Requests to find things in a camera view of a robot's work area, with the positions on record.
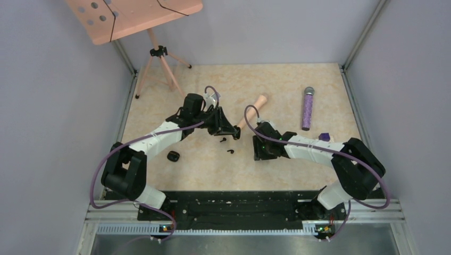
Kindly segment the black glossy earbud charging case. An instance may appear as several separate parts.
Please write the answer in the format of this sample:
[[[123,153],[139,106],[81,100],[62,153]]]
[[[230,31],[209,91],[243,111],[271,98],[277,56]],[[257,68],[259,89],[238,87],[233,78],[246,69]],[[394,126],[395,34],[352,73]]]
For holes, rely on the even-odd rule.
[[[235,126],[234,128],[235,128],[235,133],[233,135],[233,139],[234,140],[239,140],[240,136],[241,136],[241,128],[237,127],[237,126]]]

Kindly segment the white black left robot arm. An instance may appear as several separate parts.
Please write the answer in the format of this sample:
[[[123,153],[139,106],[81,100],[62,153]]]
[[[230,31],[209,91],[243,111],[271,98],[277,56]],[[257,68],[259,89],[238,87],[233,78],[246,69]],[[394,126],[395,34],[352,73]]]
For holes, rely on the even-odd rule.
[[[100,166],[101,184],[126,198],[150,207],[157,219],[170,214],[166,195],[147,183],[147,164],[167,147],[184,140],[196,128],[206,129],[209,135],[230,135],[240,138],[241,128],[232,125],[218,101],[208,94],[188,94],[174,115],[149,134],[128,143],[115,143]]]

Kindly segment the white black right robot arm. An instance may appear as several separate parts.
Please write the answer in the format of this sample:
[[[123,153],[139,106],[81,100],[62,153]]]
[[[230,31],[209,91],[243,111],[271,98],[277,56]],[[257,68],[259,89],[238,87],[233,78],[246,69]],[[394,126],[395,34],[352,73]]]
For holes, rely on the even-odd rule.
[[[334,170],[337,181],[322,189],[312,204],[312,213],[319,219],[326,219],[334,207],[350,199],[367,199],[386,173],[381,162],[357,138],[330,143],[296,132],[281,134],[270,121],[259,122],[253,132],[255,161],[305,159]]]

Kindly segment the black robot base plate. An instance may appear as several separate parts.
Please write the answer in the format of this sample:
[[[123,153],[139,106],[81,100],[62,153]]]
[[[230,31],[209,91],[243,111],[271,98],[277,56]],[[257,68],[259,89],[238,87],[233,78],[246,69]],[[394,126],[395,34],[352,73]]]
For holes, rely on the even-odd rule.
[[[167,191],[162,211],[178,230],[301,230],[308,220],[343,220],[344,204],[326,210],[318,191]]]

